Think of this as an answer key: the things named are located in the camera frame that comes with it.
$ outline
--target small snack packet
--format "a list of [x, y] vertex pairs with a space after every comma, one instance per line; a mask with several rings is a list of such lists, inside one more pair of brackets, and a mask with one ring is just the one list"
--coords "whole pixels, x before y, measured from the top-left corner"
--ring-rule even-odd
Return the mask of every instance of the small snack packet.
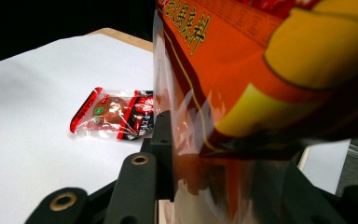
[[133, 140], [153, 130], [153, 92], [95, 88], [72, 118], [71, 133]]

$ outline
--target food packet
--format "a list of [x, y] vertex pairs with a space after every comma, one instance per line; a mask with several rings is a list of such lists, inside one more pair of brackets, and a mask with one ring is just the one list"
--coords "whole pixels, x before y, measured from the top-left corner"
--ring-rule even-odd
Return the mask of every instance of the food packet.
[[153, 92], [95, 88], [74, 115], [77, 135], [133, 140], [154, 127]]
[[271, 212], [266, 223], [279, 223], [281, 184], [271, 209], [255, 211], [255, 179], [273, 186], [255, 173], [257, 161], [283, 179], [286, 166], [274, 160], [358, 136], [358, 1], [158, 0], [156, 9], [155, 111], [171, 111], [171, 222], [257, 223]]

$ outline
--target yellow graphic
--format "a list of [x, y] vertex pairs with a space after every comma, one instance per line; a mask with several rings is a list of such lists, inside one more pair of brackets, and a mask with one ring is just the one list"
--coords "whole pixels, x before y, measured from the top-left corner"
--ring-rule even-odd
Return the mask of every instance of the yellow graphic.
[[358, 1], [322, 1], [312, 11], [293, 8], [265, 58], [278, 76], [304, 88], [328, 89], [355, 77]]
[[215, 124], [215, 128], [230, 136], [247, 136], [257, 131], [287, 126], [307, 115], [318, 105], [279, 101], [249, 84], [234, 107]]

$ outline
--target transparent plastic wrapper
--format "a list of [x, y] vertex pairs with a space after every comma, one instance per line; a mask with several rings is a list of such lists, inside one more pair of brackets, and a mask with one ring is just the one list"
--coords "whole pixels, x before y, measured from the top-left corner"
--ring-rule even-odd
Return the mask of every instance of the transparent plastic wrapper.
[[156, 9], [155, 112], [172, 118], [168, 220], [261, 222], [253, 192], [263, 177], [279, 220], [286, 162], [306, 144], [358, 136], [358, 1], [158, 0]]
[[153, 91], [95, 88], [74, 115], [77, 135], [133, 140], [154, 127]]

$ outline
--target dark background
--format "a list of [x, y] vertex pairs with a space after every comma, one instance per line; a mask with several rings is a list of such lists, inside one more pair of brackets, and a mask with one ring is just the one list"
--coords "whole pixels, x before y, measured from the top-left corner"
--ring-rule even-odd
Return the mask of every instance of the dark background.
[[155, 0], [0, 1], [0, 61], [110, 27], [152, 39]]

